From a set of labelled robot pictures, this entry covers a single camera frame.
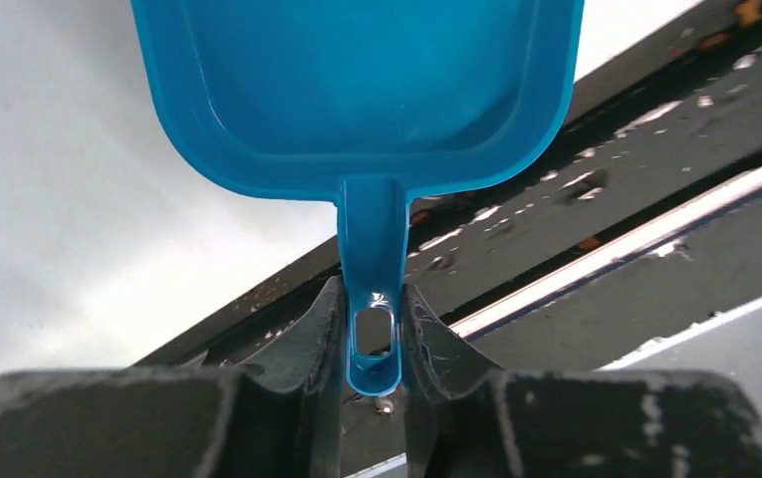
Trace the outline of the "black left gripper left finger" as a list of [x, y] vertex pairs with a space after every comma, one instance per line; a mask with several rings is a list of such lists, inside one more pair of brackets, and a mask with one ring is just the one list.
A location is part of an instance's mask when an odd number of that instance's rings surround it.
[[0, 477], [335, 477], [342, 281], [245, 362], [0, 375]]

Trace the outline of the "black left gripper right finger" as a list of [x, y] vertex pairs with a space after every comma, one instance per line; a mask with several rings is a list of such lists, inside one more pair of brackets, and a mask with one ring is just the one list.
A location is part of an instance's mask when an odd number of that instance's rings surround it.
[[762, 477], [762, 418], [692, 370], [511, 370], [401, 293], [411, 477]]

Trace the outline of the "blue dustpan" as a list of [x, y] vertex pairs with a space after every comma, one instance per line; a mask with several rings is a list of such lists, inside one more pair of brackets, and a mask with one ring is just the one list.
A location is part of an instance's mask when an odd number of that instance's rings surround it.
[[153, 106], [212, 183], [328, 201], [351, 327], [382, 309], [389, 351], [349, 336], [347, 381], [402, 378], [411, 203], [529, 167], [572, 97], [580, 1], [135, 1]]

